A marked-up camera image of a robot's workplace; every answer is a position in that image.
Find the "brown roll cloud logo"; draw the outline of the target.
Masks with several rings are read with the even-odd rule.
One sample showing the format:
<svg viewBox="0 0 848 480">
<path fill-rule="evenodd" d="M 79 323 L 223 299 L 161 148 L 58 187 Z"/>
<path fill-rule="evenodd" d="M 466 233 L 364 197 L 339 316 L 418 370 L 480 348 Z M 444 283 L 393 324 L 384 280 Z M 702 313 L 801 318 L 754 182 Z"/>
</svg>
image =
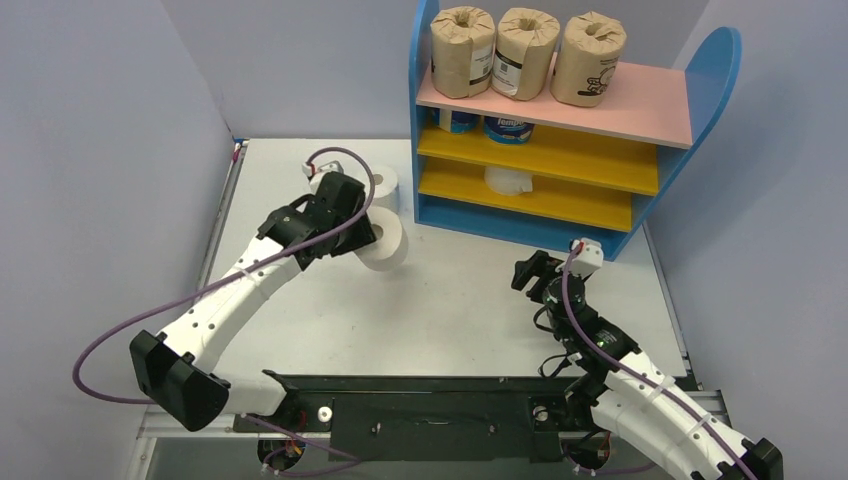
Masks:
<svg viewBox="0 0 848 480">
<path fill-rule="evenodd" d="M 497 26 L 491 86 L 517 101 L 538 96 L 547 81 L 560 30 L 559 21 L 546 12 L 509 9 Z"/>
</svg>

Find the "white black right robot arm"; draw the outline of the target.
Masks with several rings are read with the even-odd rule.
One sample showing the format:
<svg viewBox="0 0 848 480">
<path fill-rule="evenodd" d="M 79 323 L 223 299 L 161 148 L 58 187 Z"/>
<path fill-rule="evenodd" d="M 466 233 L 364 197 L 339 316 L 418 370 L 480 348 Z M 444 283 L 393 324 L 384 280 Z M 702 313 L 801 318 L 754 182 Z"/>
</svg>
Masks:
<svg viewBox="0 0 848 480">
<path fill-rule="evenodd" d="M 577 240 L 564 260 L 538 250 L 514 265 L 511 287 L 539 304 L 542 331 L 565 350 L 560 365 L 584 372 L 565 391 L 566 418 L 619 437 L 675 479 L 783 478 L 776 445 L 711 414 L 588 305 L 586 283 L 602 263 L 599 246 Z"/>
</svg>

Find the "brown roll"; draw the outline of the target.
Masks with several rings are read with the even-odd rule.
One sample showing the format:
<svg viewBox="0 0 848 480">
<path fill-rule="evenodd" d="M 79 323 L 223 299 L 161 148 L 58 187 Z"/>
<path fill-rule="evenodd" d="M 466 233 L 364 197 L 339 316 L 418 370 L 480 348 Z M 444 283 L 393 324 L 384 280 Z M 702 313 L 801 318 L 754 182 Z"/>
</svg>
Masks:
<svg viewBox="0 0 848 480">
<path fill-rule="evenodd" d="M 495 25 L 485 10 L 459 6 L 441 10 L 430 23 L 431 78 L 452 99 L 473 97 L 490 86 Z"/>
<path fill-rule="evenodd" d="M 627 42 L 622 23 L 590 11 L 566 24 L 550 92 L 560 103 L 592 108 L 604 99 Z"/>
</svg>

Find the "colourful wooden shelf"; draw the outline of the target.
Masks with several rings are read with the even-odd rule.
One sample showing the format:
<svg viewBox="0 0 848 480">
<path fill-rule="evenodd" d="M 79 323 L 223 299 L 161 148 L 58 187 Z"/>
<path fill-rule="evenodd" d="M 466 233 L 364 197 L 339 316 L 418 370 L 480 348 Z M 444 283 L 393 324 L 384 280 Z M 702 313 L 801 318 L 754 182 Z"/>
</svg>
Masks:
<svg viewBox="0 0 848 480">
<path fill-rule="evenodd" d="M 601 243 L 615 259 L 720 119 L 742 59 L 738 30 L 711 32 L 682 70 L 618 62 L 602 102 L 558 102 L 544 86 L 517 101 L 495 89 L 452 99 L 431 78 L 435 1 L 418 4 L 409 48 L 412 198 L 415 220 L 504 241 L 561 249 L 575 239 Z M 437 128 L 432 108 L 477 114 L 464 134 Z M 496 143 L 485 116 L 533 123 L 522 145 Z M 533 191 L 499 195 L 487 166 L 533 175 Z"/>
</svg>

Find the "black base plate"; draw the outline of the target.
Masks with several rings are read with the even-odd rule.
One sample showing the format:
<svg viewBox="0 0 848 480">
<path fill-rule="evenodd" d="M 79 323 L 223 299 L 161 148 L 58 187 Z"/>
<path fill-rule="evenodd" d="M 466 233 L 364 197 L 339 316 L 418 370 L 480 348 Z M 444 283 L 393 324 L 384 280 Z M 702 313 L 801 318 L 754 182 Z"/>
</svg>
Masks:
<svg viewBox="0 0 848 480">
<path fill-rule="evenodd" d="M 312 376 L 284 379 L 290 393 L 260 424 L 220 417 L 256 434 L 262 452 L 286 429 L 326 440 L 331 459 L 363 461 L 588 460 L 601 466 L 611 440 L 566 396 L 572 377 Z"/>
</svg>

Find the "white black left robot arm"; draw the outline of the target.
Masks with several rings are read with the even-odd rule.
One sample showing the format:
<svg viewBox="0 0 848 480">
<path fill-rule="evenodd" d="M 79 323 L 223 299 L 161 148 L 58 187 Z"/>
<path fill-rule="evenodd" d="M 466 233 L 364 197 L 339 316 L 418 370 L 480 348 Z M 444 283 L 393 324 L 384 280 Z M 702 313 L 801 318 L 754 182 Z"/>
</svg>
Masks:
<svg viewBox="0 0 848 480">
<path fill-rule="evenodd" d="M 230 342 L 262 305 L 314 261 L 376 240 L 361 209 L 365 185 L 342 173 L 324 174 L 315 192 L 272 211 L 228 270 L 232 282 L 210 292 L 158 334 L 137 334 L 130 356 L 140 390 L 190 432 L 222 414 L 258 414 L 272 429 L 291 427 L 298 402 L 284 380 L 225 380 L 215 374 Z"/>
</svg>

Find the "white paper roll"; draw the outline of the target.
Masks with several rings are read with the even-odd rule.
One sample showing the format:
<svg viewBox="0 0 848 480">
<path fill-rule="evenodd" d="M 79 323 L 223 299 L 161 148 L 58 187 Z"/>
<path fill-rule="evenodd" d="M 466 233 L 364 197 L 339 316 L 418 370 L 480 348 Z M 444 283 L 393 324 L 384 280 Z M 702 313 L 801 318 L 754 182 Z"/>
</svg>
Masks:
<svg viewBox="0 0 848 480">
<path fill-rule="evenodd" d="M 518 196 L 533 191 L 533 175 L 518 170 L 487 166 L 484 181 L 490 190 L 503 196 Z"/>
<path fill-rule="evenodd" d="M 399 213 L 399 177 L 390 167 L 385 165 L 371 166 L 373 180 L 365 176 L 366 191 L 374 186 L 374 196 L 368 208 L 371 212 L 376 208 L 384 208 L 395 214 Z"/>
<path fill-rule="evenodd" d="M 408 238 L 400 217 L 379 206 L 370 207 L 367 216 L 377 239 L 356 250 L 355 255 L 373 271 L 386 272 L 397 268 L 404 262 L 408 252 Z"/>
</svg>

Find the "blue plastic tissue roll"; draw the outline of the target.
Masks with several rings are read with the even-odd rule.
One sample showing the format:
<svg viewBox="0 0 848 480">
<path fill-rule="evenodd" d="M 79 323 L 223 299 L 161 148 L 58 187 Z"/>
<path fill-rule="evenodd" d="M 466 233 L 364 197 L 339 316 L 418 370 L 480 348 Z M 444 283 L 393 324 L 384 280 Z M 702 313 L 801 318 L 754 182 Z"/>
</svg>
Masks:
<svg viewBox="0 0 848 480">
<path fill-rule="evenodd" d="M 432 108 L 431 119 L 437 128 L 451 134 L 468 133 L 480 122 L 477 114 L 444 108 Z"/>
</svg>

